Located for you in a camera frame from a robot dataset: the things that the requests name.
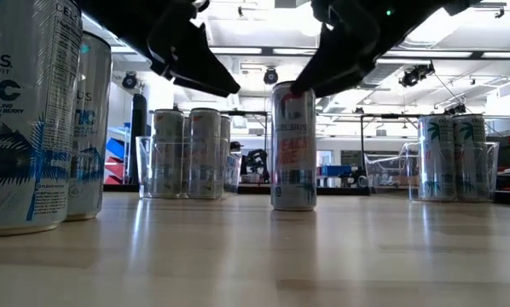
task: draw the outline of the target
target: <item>wooden table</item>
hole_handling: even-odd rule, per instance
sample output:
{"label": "wooden table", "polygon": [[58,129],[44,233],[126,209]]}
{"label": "wooden table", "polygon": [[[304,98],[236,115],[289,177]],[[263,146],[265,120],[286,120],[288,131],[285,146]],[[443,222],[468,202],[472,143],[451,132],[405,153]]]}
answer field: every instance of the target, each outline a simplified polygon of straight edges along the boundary
{"label": "wooden table", "polygon": [[1,306],[510,306],[510,207],[269,196],[138,201],[0,238]]}

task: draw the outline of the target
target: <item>aluminum can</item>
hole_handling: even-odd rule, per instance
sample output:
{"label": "aluminum can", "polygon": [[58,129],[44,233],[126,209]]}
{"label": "aluminum can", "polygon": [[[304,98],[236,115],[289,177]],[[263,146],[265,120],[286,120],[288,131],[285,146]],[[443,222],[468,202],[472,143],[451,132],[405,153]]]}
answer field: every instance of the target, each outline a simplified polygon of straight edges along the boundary
{"label": "aluminum can", "polygon": [[101,211],[111,88],[111,47],[83,32],[74,114],[67,220],[96,217]]}
{"label": "aluminum can", "polygon": [[221,158],[219,160],[219,174],[218,181],[220,182],[217,195],[219,198],[223,197],[224,184],[225,184],[225,172],[227,167],[227,157],[230,153],[230,118],[221,116]]}
{"label": "aluminum can", "polygon": [[183,113],[160,109],[153,114],[149,160],[149,196],[177,198],[181,193]]}
{"label": "aluminum can", "polygon": [[0,235],[67,215],[82,24],[70,0],[0,0]]}
{"label": "aluminum can", "polygon": [[448,115],[429,115],[418,119],[420,140],[420,200],[456,199],[454,131]]}
{"label": "aluminum can", "polygon": [[276,210],[312,211],[316,206],[316,97],[296,96],[292,82],[272,93],[272,189]]}
{"label": "aluminum can", "polygon": [[210,108],[194,108],[191,125],[188,197],[218,198],[221,160],[221,113]]}
{"label": "aluminum can", "polygon": [[183,173],[181,176],[181,196],[188,197],[188,169],[189,169],[189,155],[190,155],[190,120],[183,119]]}
{"label": "aluminum can", "polygon": [[467,201],[488,201],[490,169],[484,117],[482,114],[465,114],[454,116],[452,121],[458,198]]}

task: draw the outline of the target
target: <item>ceiling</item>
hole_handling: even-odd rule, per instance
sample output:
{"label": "ceiling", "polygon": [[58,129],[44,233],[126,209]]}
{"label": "ceiling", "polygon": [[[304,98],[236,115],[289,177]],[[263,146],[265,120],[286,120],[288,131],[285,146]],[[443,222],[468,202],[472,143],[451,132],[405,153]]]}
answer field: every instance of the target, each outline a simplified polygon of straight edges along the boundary
{"label": "ceiling", "polygon": [[[218,47],[316,48],[319,24],[311,16],[310,4],[295,9],[277,9],[285,0],[235,1],[212,0],[210,8],[198,17],[207,29],[208,42]],[[510,51],[510,0],[504,1],[505,15],[496,18],[497,9],[471,8],[450,17],[437,12],[400,44],[398,49],[413,47],[435,50],[506,50]],[[107,40],[113,46],[116,71],[147,72],[148,63],[113,35],[90,20],[85,30]],[[175,103],[190,109],[207,107],[238,107],[253,111],[269,110],[271,87],[263,82],[266,67],[275,67],[280,81],[295,79],[310,59],[309,55],[240,55],[233,50],[217,58],[232,72],[242,89],[238,96],[227,99],[176,88]],[[377,113],[407,111],[419,113],[453,101],[480,107],[487,95],[510,82],[510,61],[473,61],[433,59],[436,74],[413,88],[404,89],[398,79],[416,61],[382,62],[365,78],[370,87],[338,94],[326,101],[322,112],[351,113],[362,106]]]}

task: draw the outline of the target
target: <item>energy drink can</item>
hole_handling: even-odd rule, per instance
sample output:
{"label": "energy drink can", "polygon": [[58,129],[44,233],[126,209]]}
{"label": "energy drink can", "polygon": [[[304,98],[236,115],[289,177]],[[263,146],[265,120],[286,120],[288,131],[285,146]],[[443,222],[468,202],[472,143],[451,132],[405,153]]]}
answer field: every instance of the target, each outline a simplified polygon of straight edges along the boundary
{"label": "energy drink can", "polygon": [[190,120],[183,119],[183,173],[181,176],[181,194],[182,197],[187,197],[188,192],[188,169],[189,169],[189,155],[190,155]]}
{"label": "energy drink can", "polygon": [[149,195],[177,198],[181,193],[183,161],[183,113],[155,110],[149,160]]}
{"label": "energy drink can", "polygon": [[316,206],[316,98],[296,96],[292,82],[272,93],[272,189],[276,210],[312,211]]}
{"label": "energy drink can", "polygon": [[225,172],[227,166],[227,157],[230,153],[230,118],[221,116],[221,158],[219,160],[219,182],[217,195],[219,198],[223,196],[225,184]]}
{"label": "energy drink can", "polygon": [[83,32],[67,200],[68,221],[94,218],[101,211],[111,66],[109,44],[92,33]]}
{"label": "energy drink can", "polygon": [[451,117],[429,115],[419,118],[418,137],[420,199],[455,200],[454,131]]}
{"label": "energy drink can", "polygon": [[218,198],[221,160],[221,113],[210,108],[194,108],[191,126],[188,197]]}
{"label": "energy drink can", "polygon": [[81,34],[71,0],[0,1],[0,235],[66,218]]}
{"label": "energy drink can", "polygon": [[483,115],[458,115],[452,121],[458,198],[487,201],[490,199],[490,181]]}

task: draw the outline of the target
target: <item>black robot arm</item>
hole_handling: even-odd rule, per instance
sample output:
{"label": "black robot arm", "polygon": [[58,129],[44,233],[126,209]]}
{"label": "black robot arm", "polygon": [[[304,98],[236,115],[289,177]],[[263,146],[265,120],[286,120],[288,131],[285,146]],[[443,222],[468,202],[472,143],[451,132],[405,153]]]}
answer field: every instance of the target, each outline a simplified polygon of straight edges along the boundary
{"label": "black robot arm", "polygon": [[[174,84],[218,96],[240,86],[210,51],[204,25],[190,22],[190,0],[79,0],[85,14],[151,61]],[[323,97],[357,86],[376,59],[400,43],[437,9],[457,14],[481,0],[312,0],[322,22],[320,46],[292,85]]]}

